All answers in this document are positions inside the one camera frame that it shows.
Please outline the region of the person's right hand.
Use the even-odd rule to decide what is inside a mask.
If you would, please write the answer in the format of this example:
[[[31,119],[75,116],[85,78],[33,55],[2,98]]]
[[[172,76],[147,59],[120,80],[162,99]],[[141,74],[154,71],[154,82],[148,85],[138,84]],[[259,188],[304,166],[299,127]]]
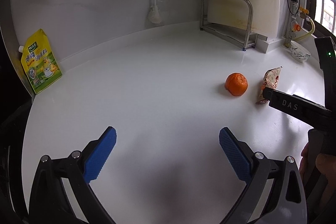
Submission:
[[[299,165],[299,174],[301,178],[303,178],[303,175],[305,174],[308,152],[309,143],[306,143],[304,149],[301,152],[302,159]],[[328,184],[325,193],[333,194],[335,192],[335,156],[320,153],[315,160],[315,166],[319,172],[327,178]]]

